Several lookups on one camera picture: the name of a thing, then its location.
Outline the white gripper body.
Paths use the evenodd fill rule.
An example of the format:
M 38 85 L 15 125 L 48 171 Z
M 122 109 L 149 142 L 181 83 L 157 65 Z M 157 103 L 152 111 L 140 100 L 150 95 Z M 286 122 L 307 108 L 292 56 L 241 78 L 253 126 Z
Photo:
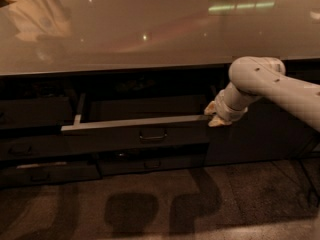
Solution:
M 248 107 L 259 99 L 260 96 L 248 94 L 229 83 L 214 99 L 216 115 L 227 123 L 236 122 L 244 116 Z

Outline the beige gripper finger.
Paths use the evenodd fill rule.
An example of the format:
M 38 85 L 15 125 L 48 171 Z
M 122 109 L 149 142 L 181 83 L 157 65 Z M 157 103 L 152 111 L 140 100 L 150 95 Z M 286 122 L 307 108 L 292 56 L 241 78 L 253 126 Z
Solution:
M 207 107 L 204 109 L 205 115 L 213 115 L 216 112 L 215 110 L 215 102 L 211 101 Z
M 214 115 L 208 123 L 209 127 L 222 127 L 231 125 L 230 121 L 226 121 L 219 117 L 218 115 Z

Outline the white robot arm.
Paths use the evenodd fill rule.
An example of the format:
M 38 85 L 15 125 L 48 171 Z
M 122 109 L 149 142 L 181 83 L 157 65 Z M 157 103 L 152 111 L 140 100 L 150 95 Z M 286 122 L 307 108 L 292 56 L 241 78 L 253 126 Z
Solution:
M 208 108 L 197 190 L 170 200 L 165 240 L 315 240 L 319 164 L 300 160 L 319 142 L 319 87 L 290 78 L 271 57 L 242 57 Z

